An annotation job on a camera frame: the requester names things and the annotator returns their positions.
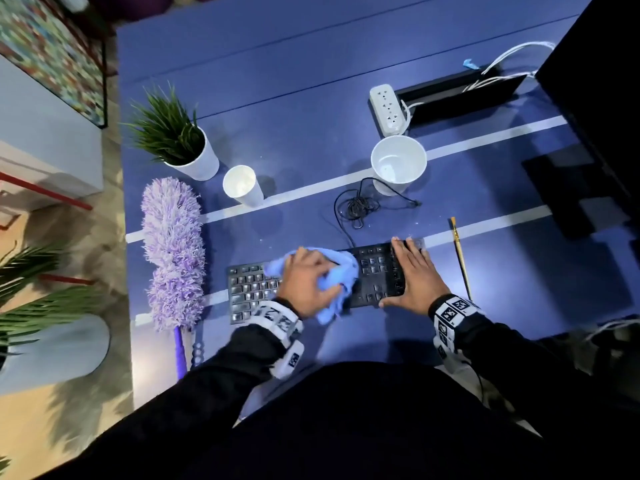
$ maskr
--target purple duster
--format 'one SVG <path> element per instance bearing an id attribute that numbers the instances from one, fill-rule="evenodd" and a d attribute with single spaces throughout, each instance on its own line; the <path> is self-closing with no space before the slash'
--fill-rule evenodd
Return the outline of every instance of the purple duster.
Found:
<path id="1" fill-rule="evenodd" d="M 187 372 L 180 327 L 193 327 L 204 308 L 204 245 L 200 204 L 176 178 L 154 180 L 142 197 L 145 257 L 157 266 L 147 290 L 156 331 L 173 329 L 178 379 Z"/>

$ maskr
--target power outlet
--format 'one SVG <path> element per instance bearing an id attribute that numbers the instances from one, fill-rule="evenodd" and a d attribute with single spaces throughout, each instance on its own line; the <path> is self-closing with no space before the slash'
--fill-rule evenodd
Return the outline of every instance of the power outlet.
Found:
<path id="1" fill-rule="evenodd" d="M 369 91 L 369 101 L 378 120 L 382 136 L 400 133 L 404 126 L 404 112 L 393 88 L 388 84 L 376 86 Z"/>

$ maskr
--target purple handle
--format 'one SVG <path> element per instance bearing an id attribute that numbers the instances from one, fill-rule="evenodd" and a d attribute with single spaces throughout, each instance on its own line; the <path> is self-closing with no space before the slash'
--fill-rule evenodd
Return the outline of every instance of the purple handle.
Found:
<path id="1" fill-rule="evenodd" d="M 175 341 L 175 368 L 178 370 L 178 380 L 187 374 L 187 359 L 184 357 L 184 344 L 180 327 L 173 329 L 173 340 Z"/>

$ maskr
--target keyboard key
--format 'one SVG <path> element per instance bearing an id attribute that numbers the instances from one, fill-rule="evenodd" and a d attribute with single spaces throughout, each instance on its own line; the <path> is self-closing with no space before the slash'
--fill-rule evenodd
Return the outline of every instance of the keyboard key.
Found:
<path id="1" fill-rule="evenodd" d="M 249 303 L 239 303 L 238 305 L 231 306 L 231 311 L 233 313 L 248 312 L 249 308 Z"/>

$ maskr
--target cleaning cloth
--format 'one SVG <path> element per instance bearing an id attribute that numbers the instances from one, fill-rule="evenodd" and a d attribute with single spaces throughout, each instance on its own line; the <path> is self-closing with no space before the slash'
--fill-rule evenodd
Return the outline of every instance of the cleaning cloth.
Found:
<path id="1" fill-rule="evenodd" d="M 320 310 L 316 318 L 322 325 L 331 322 L 334 316 L 340 316 L 342 304 L 344 300 L 351 295 L 353 284 L 358 279 L 358 262 L 356 258 L 347 251 L 334 251 L 322 248 L 307 248 L 309 250 L 320 251 L 324 256 L 336 263 L 338 266 L 332 268 L 326 276 L 318 278 L 318 288 L 322 291 L 331 288 L 336 284 L 342 285 L 342 291 L 338 298 L 334 299 L 329 307 Z M 264 273 L 267 276 L 282 276 L 284 270 L 284 261 L 287 256 L 295 254 L 295 251 L 285 254 L 282 258 L 271 261 L 265 268 Z"/>

